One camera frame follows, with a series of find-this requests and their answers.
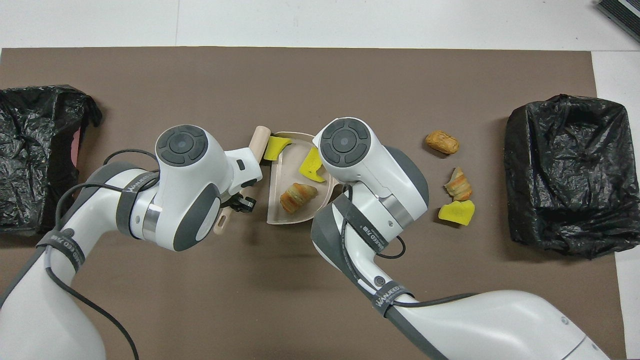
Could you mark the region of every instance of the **wooden handle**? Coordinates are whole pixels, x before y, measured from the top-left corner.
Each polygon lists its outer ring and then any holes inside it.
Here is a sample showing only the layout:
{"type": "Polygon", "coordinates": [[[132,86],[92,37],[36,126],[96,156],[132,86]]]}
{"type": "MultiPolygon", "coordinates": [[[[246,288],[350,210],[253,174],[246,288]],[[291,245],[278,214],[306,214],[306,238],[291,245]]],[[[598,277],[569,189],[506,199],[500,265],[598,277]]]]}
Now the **wooden handle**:
{"type": "MultiPolygon", "coordinates": [[[[253,136],[249,142],[249,149],[251,149],[251,152],[258,162],[262,159],[264,150],[267,148],[269,136],[271,136],[271,130],[265,126],[257,126],[253,132],[253,136]]],[[[249,189],[251,189],[251,187],[243,188],[240,190],[240,195],[246,195],[249,189]]],[[[218,216],[215,225],[213,225],[214,234],[222,235],[225,232],[225,226],[229,223],[229,217],[232,213],[233,210],[228,206],[220,211],[220,216],[218,216]]]]}

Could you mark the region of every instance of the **bread roll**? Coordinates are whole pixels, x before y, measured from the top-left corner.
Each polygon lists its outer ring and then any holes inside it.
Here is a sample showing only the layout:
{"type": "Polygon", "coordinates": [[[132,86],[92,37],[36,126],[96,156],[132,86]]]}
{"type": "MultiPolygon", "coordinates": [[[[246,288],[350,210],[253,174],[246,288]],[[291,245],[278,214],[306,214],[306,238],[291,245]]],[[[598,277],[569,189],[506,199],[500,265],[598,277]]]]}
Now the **bread roll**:
{"type": "Polygon", "coordinates": [[[432,149],[436,149],[444,154],[455,154],[460,147],[458,139],[442,130],[433,131],[429,136],[427,136],[425,142],[432,149]]]}
{"type": "Polygon", "coordinates": [[[317,194],[318,190],[311,185],[293,183],[280,196],[280,204],[286,212],[293,214],[317,194]]]}

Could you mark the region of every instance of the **yellow cake piece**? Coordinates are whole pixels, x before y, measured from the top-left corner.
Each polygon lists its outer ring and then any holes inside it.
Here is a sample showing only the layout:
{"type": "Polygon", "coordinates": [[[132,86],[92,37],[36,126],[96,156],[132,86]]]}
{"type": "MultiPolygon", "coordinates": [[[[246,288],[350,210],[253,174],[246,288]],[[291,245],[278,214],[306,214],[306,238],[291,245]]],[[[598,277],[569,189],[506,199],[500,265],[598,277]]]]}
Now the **yellow cake piece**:
{"type": "Polygon", "coordinates": [[[476,206],[471,200],[454,201],[440,208],[438,218],[462,225],[469,225],[475,211],[476,206]]]}
{"type": "Polygon", "coordinates": [[[264,151],[263,158],[265,160],[275,161],[278,159],[278,155],[284,150],[284,147],[291,143],[290,138],[279,138],[277,136],[269,136],[269,142],[267,143],[267,149],[264,151]]]}
{"type": "Polygon", "coordinates": [[[321,166],[322,161],[320,160],[320,154],[318,154],[318,148],[314,146],[309,150],[305,161],[302,162],[298,171],[313,181],[323,183],[325,182],[324,178],[317,173],[321,166]]]}

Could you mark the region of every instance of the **brown table mat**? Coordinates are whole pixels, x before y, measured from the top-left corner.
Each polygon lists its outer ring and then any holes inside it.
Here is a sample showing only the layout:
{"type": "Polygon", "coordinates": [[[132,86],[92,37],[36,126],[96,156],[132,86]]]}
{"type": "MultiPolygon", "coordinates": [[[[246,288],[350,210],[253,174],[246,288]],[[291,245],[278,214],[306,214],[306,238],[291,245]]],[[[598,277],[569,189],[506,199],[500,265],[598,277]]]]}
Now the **brown table mat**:
{"type": "MultiPolygon", "coordinates": [[[[429,181],[429,211],[403,233],[401,259],[378,264],[419,300],[500,289],[541,295],[613,358],[625,355],[613,256],[565,258],[509,240],[502,147],[506,118],[560,93],[595,96],[591,56],[563,51],[145,47],[3,49],[0,87],[70,84],[90,94],[104,123],[79,155],[85,179],[109,153],[152,150],[167,127],[195,124],[225,150],[257,125],[315,134],[359,117],[403,150],[429,181]],[[424,137],[443,129],[460,151],[442,157],[424,137]],[[468,227],[436,221],[454,167],[469,178],[468,227]]],[[[152,168],[143,156],[120,159],[152,168]]],[[[259,204],[234,214],[224,236],[174,253],[105,235],[74,287],[127,327],[142,359],[423,359],[368,300],[315,251],[310,222],[267,225],[269,168],[259,204]]],[[[32,253],[0,241],[0,288],[32,253]]],[[[131,353],[86,309],[110,359],[131,353]]]]}

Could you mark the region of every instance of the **croissant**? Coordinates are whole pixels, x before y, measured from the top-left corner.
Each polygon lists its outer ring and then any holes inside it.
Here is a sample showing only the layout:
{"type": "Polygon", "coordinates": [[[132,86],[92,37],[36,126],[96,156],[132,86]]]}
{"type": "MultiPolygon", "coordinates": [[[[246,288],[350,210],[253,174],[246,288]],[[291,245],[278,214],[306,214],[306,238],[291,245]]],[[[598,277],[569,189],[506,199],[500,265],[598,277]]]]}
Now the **croissant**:
{"type": "Polygon", "coordinates": [[[453,170],[451,180],[446,183],[444,187],[447,189],[449,195],[456,201],[469,200],[469,197],[471,197],[471,184],[469,184],[467,177],[459,167],[453,170]]]}
{"type": "Polygon", "coordinates": [[[311,185],[293,183],[280,196],[280,204],[286,212],[293,214],[317,194],[318,190],[311,185]]]}

